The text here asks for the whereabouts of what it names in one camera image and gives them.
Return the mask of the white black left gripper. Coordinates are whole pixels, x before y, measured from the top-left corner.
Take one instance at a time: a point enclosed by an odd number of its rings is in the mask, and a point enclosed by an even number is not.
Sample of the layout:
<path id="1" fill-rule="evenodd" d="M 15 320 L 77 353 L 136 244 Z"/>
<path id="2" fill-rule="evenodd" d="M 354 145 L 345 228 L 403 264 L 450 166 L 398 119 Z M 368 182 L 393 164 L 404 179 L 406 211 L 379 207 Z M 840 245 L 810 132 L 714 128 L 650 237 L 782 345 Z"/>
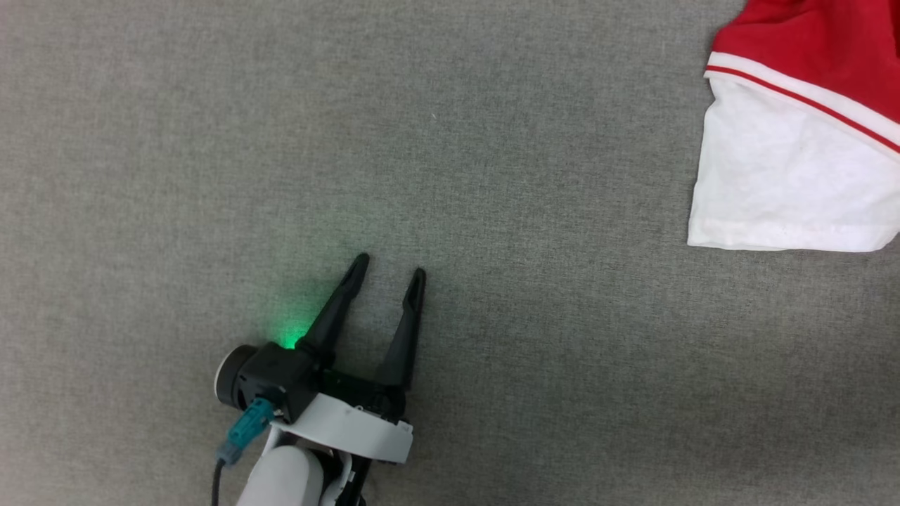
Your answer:
<path id="1" fill-rule="evenodd" d="M 370 259 L 369 253 L 356 256 L 305 336 L 295 343 L 296 350 L 315 355 L 334 352 Z M 401 320 L 374 382 L 324 368 L 305 352 L 278 353 L 272 361 L 277 377 L 286 378 L 288 387 L 299 387 L 308 404 L 292 424 L 273 423 L 271 448 L 296 436 L 354 457 L 391 464 L 407 461 L 413 426 L 403 416 L 415 368 L 425 282 L 425 270 L 417 268 L 401 302 Z"/>

